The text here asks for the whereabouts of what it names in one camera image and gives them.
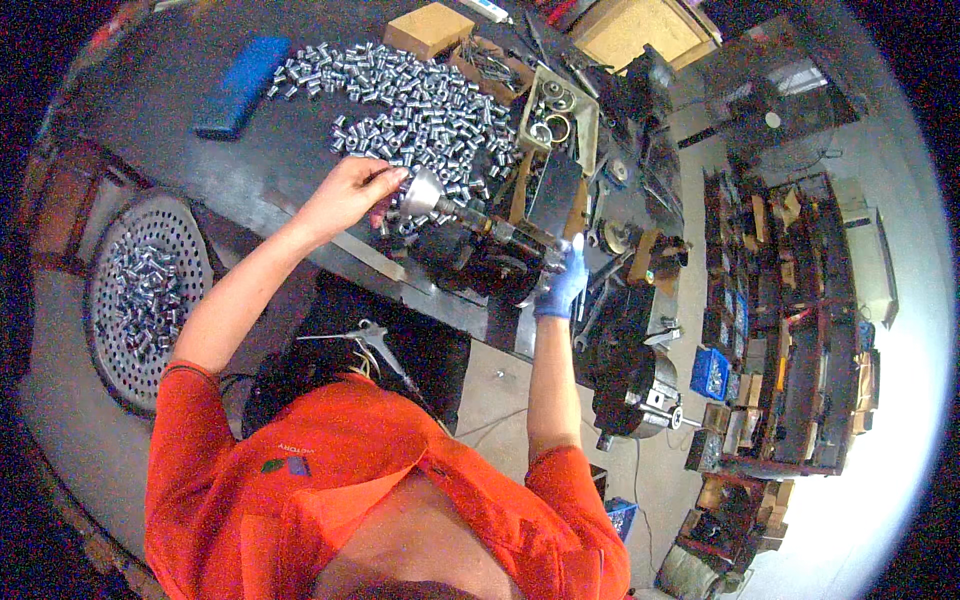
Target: dark hair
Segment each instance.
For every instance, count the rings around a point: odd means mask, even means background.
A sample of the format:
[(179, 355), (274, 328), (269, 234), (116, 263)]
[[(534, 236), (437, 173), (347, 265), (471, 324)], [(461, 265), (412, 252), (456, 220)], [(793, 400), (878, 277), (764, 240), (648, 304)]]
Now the dark hair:
[(356, 590), (349, 600), (479, 600), (462, 589), (436, 581), (391, 581)]

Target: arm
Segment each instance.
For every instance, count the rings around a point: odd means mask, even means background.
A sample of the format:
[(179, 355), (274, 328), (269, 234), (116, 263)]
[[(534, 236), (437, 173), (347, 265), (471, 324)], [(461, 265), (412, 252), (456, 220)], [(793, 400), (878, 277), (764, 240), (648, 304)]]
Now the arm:
[(581, 447), (580, 397), (573, 379), (568, 319), (537, 319), (527, 438), (531, 464), (544, 450), (560, 445)]
[(367, 177), (388, 166), (383, 160), (369, 158), (342, 160), (297, 215), (234, 267), (193, 309), (177, 340), (173, 360), (188, 360), (213, 373), (221, 371), (297, 264), (396, 190), (406, 169), (391, 169), (364, 184)]
[(330, 172), (296, 217), (221, 279), (192, 311), (160, 379), (147, 472), (148, 518), (165, 502), (196, 501), (235, 443), (216, 373), (229, 361), (279, 285), (313, 249), (356, 223), (396, 189), (405, 169), (366, 178), (389, 166), (348, 158)]
[(527, 411), (529, 462), (562, 445), (581, 447), (580, 397), (570, 350), (570, 304), (587, 285), (584, 237), (578, 234), (566, 257), (566, 272), (537, 299), (537, 341)]
[(597, 494), (581, 448), (580, 397), (570, 350), (570, 304), (587, 279), (584, 237), (578, 234), (566, 256), (566, 272), (553, 278), (550, 291), (537, 299), (534, 310), (537, 342), (530, 375), (530, 470), (525, 483), (580, 539), (580, 551), (561, 557), (569, 571), (587, 569), (593, 557), (600, 569), (599, 577), (591, 578), (597, 586), (595, 597), (618, 599), (630, 584), (630, 557)]

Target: workbench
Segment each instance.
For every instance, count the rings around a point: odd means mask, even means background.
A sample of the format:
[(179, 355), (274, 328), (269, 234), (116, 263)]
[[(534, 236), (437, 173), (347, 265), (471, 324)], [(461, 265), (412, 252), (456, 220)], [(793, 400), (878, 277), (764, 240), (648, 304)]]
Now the workbench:
[[(476, 34), (502, 47), (519, 45), (509, 25), (493, 24), (458, 3), (444, 3), (474, 20)], [(322, 41), (379, 42), (387, 22), (423, 4), (416, 0), (185, 3), (150, 14), (114, 52), (87, 68), (65, 91), (67, 109), (55, 118), (52, 133), (90, 139), (152, 184), (171, 188), (266, 238), (290, 218), (279, 207), (303, 205), (340, 159), (328, 150), (333, 118), (338, 114), (375, 116), (382, 107), (351, 103), (343, 93), (323, 94), (315, 102), (264, 101), (242, 136), (226, 142), (201, 139), (191, 131), (198, 103), (254, 36), (286, 36), (295, 49)], [(522, 14), (515, 6), (505, 8)], [(544, 43), (548, 52), (555, 47), (549, 36)], [(521, 109), (522, 101), (512, 113)], [(602, 135), (601, 146), (605, 144), (611, 144), (609, 134), (606, 140)], [(642, 192), (627, 185), (613, 190), (606, 212), (641, 228), (683, 234), (682, 221), (658, 214), (656, 207), (651, 210), (647, 204)], [(366, 220), (349, 232), (367, 242), (375, 235)], [(519, 310), (470, 290), (441, 289), (412, 260), (400, 260), (411, 278), (412, 284), (407, 284), (386, 278), (333, 245), (317, 249), (309, 259), (477, 340), (525, 358), (533, 355), (532, 306)], [(609, 259), (598, 249), (588, 249), (592, 271)], [(641, 312), (654, 330), (660, 328), (660, 315), (676, 314), (676, 300), (657, 292), (652, 304)]]

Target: blue glove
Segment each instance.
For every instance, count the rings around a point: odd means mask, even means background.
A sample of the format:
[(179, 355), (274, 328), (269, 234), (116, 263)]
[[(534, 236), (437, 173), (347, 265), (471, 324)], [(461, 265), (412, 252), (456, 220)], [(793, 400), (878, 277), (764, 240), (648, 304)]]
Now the blue glove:
[(584, 263), (584, 234), (573, 237), (566, 251), (566, 272), (554, 275), (550, 291), (538, 297), (534, 304), (535, 317), (570, 318), (570, 304), (587, 287), (587, 265)]

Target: metal plate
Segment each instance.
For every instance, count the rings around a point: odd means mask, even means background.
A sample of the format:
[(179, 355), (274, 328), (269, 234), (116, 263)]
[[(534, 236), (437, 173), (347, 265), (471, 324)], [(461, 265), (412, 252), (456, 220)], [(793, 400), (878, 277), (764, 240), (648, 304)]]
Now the metal plate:
[(120, 318), (114, 310), (115, 299), (122, 288), (115, 280), (117, 267), (110, 258), (111, 246), (127, 232), (138, 248), (153, 246), (175, 256), (185, 315), (189, 315), (204, 291), (210, 289), (213, 271), (190, 209), (164, 190), (145, 192), (141, 200), (110, 225), (100, 242), (84, 299), (90, 354), (101, 378), (121, 406), (139, 415), (151, 415), (156, 411), (159, 377), (170, 361), (173, 346), (150, 352), (140, 362), (122, 342)]

